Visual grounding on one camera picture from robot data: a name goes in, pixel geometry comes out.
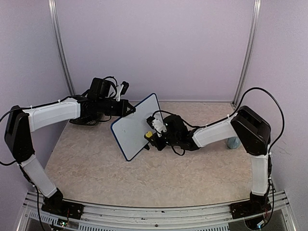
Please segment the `yellow whiteboard eraser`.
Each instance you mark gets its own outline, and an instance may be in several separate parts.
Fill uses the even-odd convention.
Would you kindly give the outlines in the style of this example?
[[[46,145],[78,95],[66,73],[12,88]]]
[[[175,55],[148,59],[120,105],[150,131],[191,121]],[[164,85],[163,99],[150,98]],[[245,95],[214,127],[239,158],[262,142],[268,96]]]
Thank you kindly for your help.
[[[149,139],[153,136],[153,133],[151,131],[148,131],[144,136],[146,139]]]

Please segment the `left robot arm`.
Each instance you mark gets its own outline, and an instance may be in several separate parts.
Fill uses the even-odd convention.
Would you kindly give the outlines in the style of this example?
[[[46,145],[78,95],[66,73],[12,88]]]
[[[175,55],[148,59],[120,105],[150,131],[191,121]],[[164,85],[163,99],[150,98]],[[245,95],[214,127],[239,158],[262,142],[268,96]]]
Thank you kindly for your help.
[[[104,122],[103,116],[128,116],[136,111],[128,100],[121,98],[128,88],[128,82],[118,84],[112,76],[95,77],[90,88],[83,94],[38,106],[16,105],[5,113],[8,117],[5,143],[13,155],[13,162],[19,165],[24,177],[43,194],[43,211],[74,216],[81,213],[83,206],[63,199],[62,192],[49,179],[35,156],[31,134],[63,121],[80,126],[95,126]]]

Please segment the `blue framed whiteboard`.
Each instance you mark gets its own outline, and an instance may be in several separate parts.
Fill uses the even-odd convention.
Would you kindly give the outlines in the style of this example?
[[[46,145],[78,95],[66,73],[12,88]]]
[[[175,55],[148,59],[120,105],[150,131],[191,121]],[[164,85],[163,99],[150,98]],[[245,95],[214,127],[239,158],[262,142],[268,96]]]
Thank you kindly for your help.
[[[154,130],[146,122],[153,112],[160,110],[158,97],[155,93],[135,105],[136,111],[128,116],[120,117],[111,124],[111,132],[126,161],[131,161],[142,150],[149,146],[144,135]]]

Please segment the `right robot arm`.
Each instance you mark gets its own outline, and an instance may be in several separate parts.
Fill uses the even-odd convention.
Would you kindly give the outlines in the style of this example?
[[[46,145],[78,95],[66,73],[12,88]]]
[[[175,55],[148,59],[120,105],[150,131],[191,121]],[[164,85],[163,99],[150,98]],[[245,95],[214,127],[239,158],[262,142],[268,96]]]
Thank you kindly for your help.
[[[183,152],[195,151],[221,140],[238,139],[251,158],[252,189],[249,200],[231,204],[233,218],[242,218],[273,209],[269,202],[270,192],[270,132],[267,121],[248,106],[240,107],[236,112],[219,121],[205,126],[193,126],[179,115],[169,113],[164,119],[155,118],[156,112],[146,119],[152,131],[145,139],[161,151],[166,146],[179,147]]]

